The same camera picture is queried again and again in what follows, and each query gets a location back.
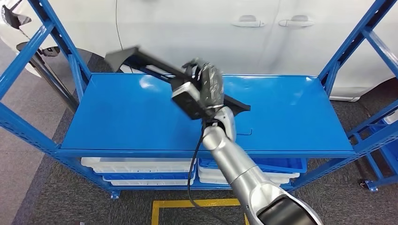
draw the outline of white car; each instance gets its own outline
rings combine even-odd
[[[180,67],[202,57],[229,74],[318,75],[374,0],[50,0],[79,49],[141,45]],[[41,25],[27,0],[0,0],[0,38],[16,53]],[[14,19],[4,16],[4,10]],[[398,51],[394,6],[375,28]],[[55,53],[49,36],[41,46]],[[27,69],[35,71],[30,65]],[[367,41],[339,70],[332,99],[355,101],[394,77]]]

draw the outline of blue metal shelf board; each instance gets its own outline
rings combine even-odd
[[[224,88],[252,106],[236,117],[243,149],[354,154],[316,77],[225,75]],[[193,152],[200,121],[170,96],[170,85],[150,75],[94,73],[61,148]]]

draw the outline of blue metal shelf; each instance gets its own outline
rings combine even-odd
[[[286,151],[292,158],[355,154],[316,77],[225,75],[224,88],[252,106],[235,121],[237,143],[253,158]],[[190,158],[200,121],[190,120],[170,96],[170,85],[150,75],[93,74],[61,149],[77,156],[109,149],[135,150],[130,157]],[[198,157],[212,156],[201,147]]]
[[[0,76],[0,98],[50,34],[69,61],[81,104],[64,143],[54,143],[1,103],[0,126],[110,192],[112,198],[118,198],[121,190],[186,189],[186,186],[111,186],[91,168],[80,164],[78,157],[191,158],[200,133],[199,121],[189,120],[175,107],[168,84],[156,78],[143,74],[91,73],[48,0],[28,1],[43,26]],[[345,134],[328,96],[338,70],[365,39],[398,76],[398,59],[373,32],[395,2],[376,0],[318,77],[225,75],[225,92],[252,105],[250,112],[236,117],[237,143],[251,157],[333,158],[284,186],[289,191],[369,156],[378,148],[382,148],[386,158],[392,158],[392,151],[383,146],[398,138],[398,122],[382,125],[363,140],[361,133],[370,127],[380,127],[379,121],[398,109],[398,100]],[[348,139],[353,138],[357,144],[351,146]],[[201,148],[198,157],[211,156]],[[389,177],[385,182],[397,178]],[[196,179],[192,189],[230,187],[202,184]]]

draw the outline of yellow tape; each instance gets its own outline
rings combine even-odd
[[[214,207],[214,206],[239,206],[240,203],[236,198],[225,199],[204,199],[195,200],[201,207]],[[189,208],[194,207],[189,200],[155,200],[152,204],[152,225],[159,225],[159,208]],[[249,221],[245,215],[245,225],[249,225]]]
[[[194,207],[189,200],[169,200],[169,201],[154,201],[160,208],[188,208]],[[213,206],[238,206],[239,201],[236,198],[226,199],[204,199],[195,200],[196,204],[201,207],[213,207]]]
[[[152,204],[152,225],[159,224],[159,201],[154,201]]]

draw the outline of white plastic bin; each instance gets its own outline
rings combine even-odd
[[[183,173],[189,172],[191,158],[82,157],[81,164],[96,173]]]
[[[277,172],[264,172],[272,182],[275,184],[287,184],[290,182],[290,178],[296,178],[300,176],[300,173],[277,173]],[[201,183],[211,184],[228,184],[221,170],[219,169],[208,169],[198,166],[198,176]]]
[[[398,110],[396,110],[395,112],[393,112],[392,114],[390,114],[384,118],[384,121],[387,124],[391,124],[397,120],[398,120]]]
[[[191,176],[190,184],[195,180],[196,172]],[[187,179],[169,179],[169,180],[106,180],[111,182],[114,186],[175,186],[175,185],[188,185]]]

